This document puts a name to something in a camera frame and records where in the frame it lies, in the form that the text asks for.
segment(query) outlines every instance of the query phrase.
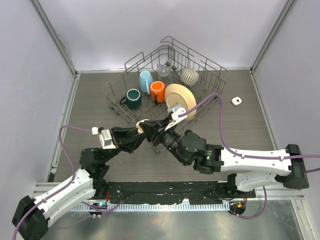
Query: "plate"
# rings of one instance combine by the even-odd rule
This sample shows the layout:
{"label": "plate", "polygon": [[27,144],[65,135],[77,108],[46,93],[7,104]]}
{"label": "plate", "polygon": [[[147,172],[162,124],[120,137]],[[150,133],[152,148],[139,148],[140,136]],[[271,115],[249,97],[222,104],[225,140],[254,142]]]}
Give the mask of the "plate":
{"label": "plate", "polygon": [[[168,108],[177,104],[181,104],[185,110],[189,111],[197,105],[195,96],[192,94],[192,92],[188,88],[180,84],[170,84],[165,89],[164,98],[166,106]],[[196,112],[197,110],[190,112],[185,120],[189,121],[193,119]]]}

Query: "gray floor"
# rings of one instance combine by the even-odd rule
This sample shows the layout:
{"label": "gray floor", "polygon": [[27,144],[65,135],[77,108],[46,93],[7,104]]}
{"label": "gray floor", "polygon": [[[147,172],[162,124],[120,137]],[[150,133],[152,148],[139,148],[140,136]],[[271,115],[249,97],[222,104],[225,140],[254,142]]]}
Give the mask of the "gray floor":
{"label": "gray floor", "polygon": [[[250,201],[245,213],[256,215],[263,202]],[[88,213],[69,212],[48,231],[43,240],[302,240],[291,201],[269,201],[264,214],[254,220],[227,212],[113,213],[87,219]]]}
{"label": "gray floor", "polygon": [[[118,73],[81,74],[75,95],[69,124],[91,128],[104,126],[128,127],[121,116],[109,108],[103,94],[103,85]],[[260,108],[257,94],[248,70],[233,70],[222,93],[224,103],[225,139],[233,148],[247,150],[273,149],[267,126]],[[233,106],[231,99],[240,97],[242,104]],[[209,111],[190,128],[209,144],[222,144],[219,133],[219,105],[215,103]],[[84,148],[99,147],[97,136],[68,129],[64,139],[65,147],[75,163],[79,165],[80,152]],[[200,174],[191,166],[181,164],[169,153],[156,154],[145,141],[134,154],[120,153],[108,162],[108,181],[187,181],[225,180],[228,174]],[[62,182],[72,174],[70,164],[62,153],[58,163],[55,182]]]}

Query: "cable clip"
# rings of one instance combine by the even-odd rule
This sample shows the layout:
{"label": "cable clip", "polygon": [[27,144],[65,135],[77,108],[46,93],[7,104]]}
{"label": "cable clip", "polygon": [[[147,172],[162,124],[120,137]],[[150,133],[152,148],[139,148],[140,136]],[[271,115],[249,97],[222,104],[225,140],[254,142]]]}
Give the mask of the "cable clip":
{"label": "cable clip", "polygon": [[91,128],[92,131],[92,135],[97,135],[99,133],[99,130],[96,126],[94,126],[93,128]]}

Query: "wire dish rack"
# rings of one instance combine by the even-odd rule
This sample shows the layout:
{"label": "wire dish rack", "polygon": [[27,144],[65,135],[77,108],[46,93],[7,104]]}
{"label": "wire dish rack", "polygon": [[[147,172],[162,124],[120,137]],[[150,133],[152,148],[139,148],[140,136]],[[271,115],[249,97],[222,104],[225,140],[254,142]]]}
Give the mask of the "wire dish rack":
{"label": "wire dish rack", "polygon": [[[140,120],[160,120],[168,115],[168,107],[165,102],[154,104],[151,96],[141,91],[139,83],[140,72],[149,71],[154,81],[157,81],[157,69],[164,65],[171,66],[172,83],[181,84],[188,88],[194,95],[196,103],[199,103],[211,93],[221,95],[226,79],[230,74],[221,65],[171,36],[163,38],[160,42],[162,45],[148,55],[140,52],[125,62],[125,70],[103,86],[103,93],[110,102],[109,107],[114,110],[115,114],[122,116],[132,126],[136,126],[136,123]],[[199,79],[194,86],[184,84],[178,75],[179,70],[189,68],[199,73]],[[137,110],[131,110],[125,104],[120,105],[119,103],[127,90],[132,88],[139,89],[141,92],[142,103]],[[182,135],[184,130],[209,110],[214,102],[216,102],[215,98],[202,105],[193,119],[179,123],[175,129],[177,133]],[[164,147],[157,147],[155,150],[158,152],[163,149]]]}

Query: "white bracket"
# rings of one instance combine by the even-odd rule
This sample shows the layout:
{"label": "white bracket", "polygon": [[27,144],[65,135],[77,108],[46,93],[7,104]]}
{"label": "white bracket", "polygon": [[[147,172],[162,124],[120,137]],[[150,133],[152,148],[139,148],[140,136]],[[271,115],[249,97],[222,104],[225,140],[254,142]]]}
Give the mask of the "white bracket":
{"label": "white bracket", "polygon": [[[71,181],[71,178],[72,177],[69,177],[50,191],[35,197],[34,203],[39,203],[42,199],[45,199],[64,187]],[[96,190],[93,188],[93,179],[90,178],[89,173],[84,169],[78,169],[75,173],[75,179],[71,185],[39,205],[38,208],[40,210],[44,210],[43,215],[45,219],[50,218],[48,221],[48,228],[50,228],[62,215],[70,211],[82,201],[91,199],[95,193]]]}
{"label": "white bracket", "polygon": [[254,171],[254,172],[268,172],[277,174],[279,176],[288,176],[291,173],[289,167],[291,166],[291,159],[279,160],[264,160],[257,158],[247,158],[247,155],[261,156],[261,157],[278,157],[290,156],[285,149],[273,151],[253,151],[240,150],[231,148],[233,151],[241,154],[241,156],[234,155],[226,148],[221,150],[221,171]]}
{"label": "white bracket", "polygon": [[259,187],[282,184],[277,182],[275,177],[277,174],[271,172],[248,172],[237,173],[235,177],[236,189],[241,192],[250,192],[251,190]]}
{"label": "white bracket", "polygon": [[180,123],[182,120],[186,119],[188,115],[179,117],[179,115],[184,114],[186,110],[181,106],[181,104],[178,104],[174,106],[173,108],[168,109],[168,112],[172,111],[173,113],[171,114],[172,121],[166,126],[165,131],[168,129],[172,128],[173,126],[177,125]]}
{"label": "white bracket", "polygon": [[109,129],[104,129],[99,133],[99,140],[103,149],[116,149],[116,145],[112,140],[112,135]]}

